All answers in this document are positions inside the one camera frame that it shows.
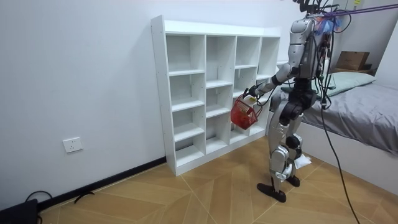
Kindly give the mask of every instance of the robot leg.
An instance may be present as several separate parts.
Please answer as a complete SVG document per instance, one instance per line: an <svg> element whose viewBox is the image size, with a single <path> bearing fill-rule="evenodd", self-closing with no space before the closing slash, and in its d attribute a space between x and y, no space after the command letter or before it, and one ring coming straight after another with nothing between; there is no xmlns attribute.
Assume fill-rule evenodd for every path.
<svg viewBox="0 0 398 224"><path fill-rule="evenodd" d="M286 104L286 101L281 103L275 110L269 127L269 172L272 186L262 183L257 184L257 189L262 193L280 202L286 202L286 194L280 190L281 183L289 178L292 170L292 164L287 163L289 150L280 144L289 130L289 121L280 119Z"/></svg>
<svg viewBox="0 0 398 224"><path fill-rule="evenodd" d="M289 158L287 162L292 164L292 171L290 177L286 179L287 182L292 184L294 187L300 186L300 179L296 177L296 166L294 160L298 159L302 155L302 144L303 139L296 134L297 129L300 126L303 114L301 114L297 119L290 122L289 130L286 134L286 146L289 147Z"/></svg>

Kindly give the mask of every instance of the gray bed sheet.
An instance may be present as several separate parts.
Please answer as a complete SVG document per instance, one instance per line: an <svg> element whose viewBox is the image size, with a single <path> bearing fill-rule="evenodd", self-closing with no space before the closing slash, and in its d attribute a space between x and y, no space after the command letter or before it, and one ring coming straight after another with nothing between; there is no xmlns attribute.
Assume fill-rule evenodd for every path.
<svg viewBox="0 0 398 224"><path fill-rule="evenodd" d="M330 99L323 113L328 131L398 155L398 90L368 84ZM320 111L317 101L304 112L303 122L323 128Z"/></svg>

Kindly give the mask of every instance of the electrical outlet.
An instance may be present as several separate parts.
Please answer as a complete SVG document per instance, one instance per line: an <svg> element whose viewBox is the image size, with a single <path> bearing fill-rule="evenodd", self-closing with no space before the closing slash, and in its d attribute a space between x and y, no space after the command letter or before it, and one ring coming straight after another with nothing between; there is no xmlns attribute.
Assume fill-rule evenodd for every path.
<svg viewBox="0 0 398 224"><path fill-rule="evenodd" d="M73 138L68 140L63 140L63 146L65 147L66 152L74 152L80 149L83 149L81 145L80 138Z"/></svg>

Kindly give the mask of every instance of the white shelf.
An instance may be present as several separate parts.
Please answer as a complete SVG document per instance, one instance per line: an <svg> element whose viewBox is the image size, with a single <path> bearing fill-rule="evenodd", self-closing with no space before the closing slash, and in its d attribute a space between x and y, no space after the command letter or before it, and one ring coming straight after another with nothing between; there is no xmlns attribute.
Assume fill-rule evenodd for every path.
<svg viewBox="0 0 398 224"><path fill-rule="evenodd" d="M221 114L230 112L230 109L224 108L220 105L212 105L206 107L206 118L212 118Z"/></svg>
<svg viewBox="0 0 398 224"><path fill-rule="evenodd" d="M228 85L232 85L232 83L224 81L224 80L208 80L208 81L206 81L207 89L221 87L221 86L228 86Z"/></svg>
<svg viewBox="0 0 398 224"><path fill-rule="evenodd" d="M193 75L193 74L200 74L200 73L204 73L204 72L205 72L204 70L200 70L200 69L172 71L172 72L169 72L169 76L173 77L173 76L179 76L179 75Z"/></svg>
<svg viewBox="0 0 398 224"><path fill-rule="evenodd" d="M271 74L257 74L256 80L266 80L274 75Z"/></svg>
<svg viewBox="0 0 398 224"><path fill-rule="evenodd" d="M223 142L222 140L220 140L218 137L207 139L206 140L206 154L215 152L221 148L224 148L225 146L227 146L227 144L225 142Z"/></svg>
<svg viewBox="0 0 398 224"><path fill-rule="evenodd" d="M184 124L183 126L174 128L174 142L188 139L204 132L202 128L199 128L193 123Z"/></svg>
<svg viewBox="0 0 398 224"><path fill-rule="evenodd" d="M275 74L280 29L159 16L151 31L165 155L175 175L262 137L267 113L243 130L231 125L230 111L246 88Z"/></svg>
<svg viewBox="0 0 398 224"><path fill-rule="evenodd" d="M235 130L231 131L231 144L247 138L246 135L239 133Z"/></svg>
<svg viewBox="0 0 398 224"><path fill-rule="evenodd" d="M235 65L235 69L242 69L242 68L256 68L257 65Z"/></svg>
<svg viewBox="0 0 398 224"><path fill-rule="evenodd" d="M175 152L175 158L177 167L187 164L195 159L199 159L204 156L204 153L199 151L199 149L195 146L189 146L184 149L178 150Z"/></svg>
<svg viewBox="0 0 398 224"><path fill-rule="evenodd" d="M172 101L172 111L173 112L181 111L189 108L194 108L197 106L202 106L204 104L205 104L204 102L196 100L194 98L175 100Z"/></svg>
<svg viewBox="0 0 398 224"><path fill-rule="evenodd" d="M250 135L252 136L253 134L257 134L264 130L265 130L265 128L262 128L262 127L254 124L253 126L250 127Z"/></svg>
<svg viewBox="0 0 398 224"><path fill-rule="evenodd" d="M233 93L233 98L237 98L240 95L242 95L244 92L244 90L240 90L240 89L234 89L234 93Z"/></svg>

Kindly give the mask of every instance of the shelf compartment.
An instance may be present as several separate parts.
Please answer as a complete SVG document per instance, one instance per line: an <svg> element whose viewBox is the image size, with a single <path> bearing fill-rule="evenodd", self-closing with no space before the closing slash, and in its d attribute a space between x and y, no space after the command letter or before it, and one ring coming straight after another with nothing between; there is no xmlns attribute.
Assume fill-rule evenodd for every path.
<svg viewBox="0 0 398 224"><path fill-rule="evenodd" d="M237 98L240 95L242 95L244 92L243 89L239 89L239 88L234 88L234 92L233 92L233 98Z"/></svg>
<svg viewBox="0 0 398 224"><path fill-rule="evenodd" d="M235 70L233 98L241 95L246 88L256 84L256 68Z"/></svg>
<svg viewBox="0 0 398 224"><path fill-rule="evenodd" d="M259 74L274 74L279 51L279 38L263 37L259 60Z"/></svg>
<svg viewBox="0 0 398 224"><path fill-rule="evenodd" d="M174 142L205 132L205 107L199 106L173 113Z"/></svg>
<svg viewBox="0 0 398 224"><path fill-rule="evenodd" d="M206 153L209 154L209 153L215 152L215 151L222 149L226 146L227 146L227 144L217 137L207 139L206 140Z"/></svg>
<svg viewBox="0 0 398 224"><path fill-rule="evenodd" d="M178 142L181 140L188 139L190 137L197 136L198 134L204 133L205 130L199 128L193 123L184 124L174 129L174 141Z"/></svg>
<svg viewBox="0 0 398 224"><path fill-rule="evenodd" d="M175 143L177 167L199 159L206 153L205 134Z"/></svg>
<svg viewBox="0 0 398 224"><path fill-rule="evenodd" d="M247 136L243 133L240 133L239 131L233 130L231 131L231 140L230 143L235 143L237 141L243 140L247 138Z"/></svg>
<svg viewBox="0 0 398 224"><path fill-rule="evenodd" d="M228 85L232 85L232 82L227 82L224 80L208 80L206 81L206 88L217 88L217 87L221 87L221 86L228 86Z"/></svg>
<svg viewBox="0 0 398 224"><path fill-rule="evenodd" d="M261 131L265 131L266 129L265 128L262 128L262 127L260 127L260 126L258 126L258 125L253 125L253 126L251 126L250 127L250 136L252 136L253 134L257 134L257 133L259 133L259 132L261 132Z"/></svg>
<svg viewBox="0 0 398 224"><path fill-rule="evenodd" d="M256 80L267 80L272 78L275 74L257 74Z"/></svg>
<svg viewBox="0 0 398 224"><path fill-rule="evenodd" d="M186 110L205 104L205 74L170 77L172 111Z"/></svg>
<svg viewBox="0 0 398 224"><path fill-rule="evenodd" d="M172 101L172 111L177 112L180 110L186 110L197 106L203 106L204 104L205 104L204 102L196 100L194 98L175 100Z"/></svg>
<svg viewBox="0 0 398 224"><path fill-rule="evenodd" d="M229 113L206 119L206 154L229 144Z"/></svg>
<svg viewBox="0 0 398 224"><path fill-rule="evenodd" d="M258 65L260 44L260 37L238 37L236 43L236 67Z"/></svg>
<svg viewBox="0 0 398 224"><path fill-rule="evenodd" d="M242 68L256 68L257 65L235 65L235 69L242 69Z"/></svg>
<svg viewBox="0 0 398 224"><path fill-rule="evenodd" d="M204 35L166 35L169 74L205 69Z"/></svg>
<svg viewBox="0 0 398 224"><path fill-rule="evenodd" d="M206 118L231 111L232 85L206 90Z"/></svg>
<svg viewBox="0 0 398 224"><path fill-rule="evenodd" d="M206 38L206 87L232 85L236 37Z"/></svg>
<svg viewBox="0 0 398 224"><path fill-rule="evenodd" d="M194 75L194 74L200 74L204 73L204 70L201 69L192 69L192 70L181 70L181 71L173 71L169 72L169 76L179 76L179 75Z"/></svg>
<svg viewBox="0 0 398 224"><path fill-rule="evenodd" d="M206 107L206 118L212 118L221 114L230 112L228 108L221 107L220 105L212 105Z"/></svg>

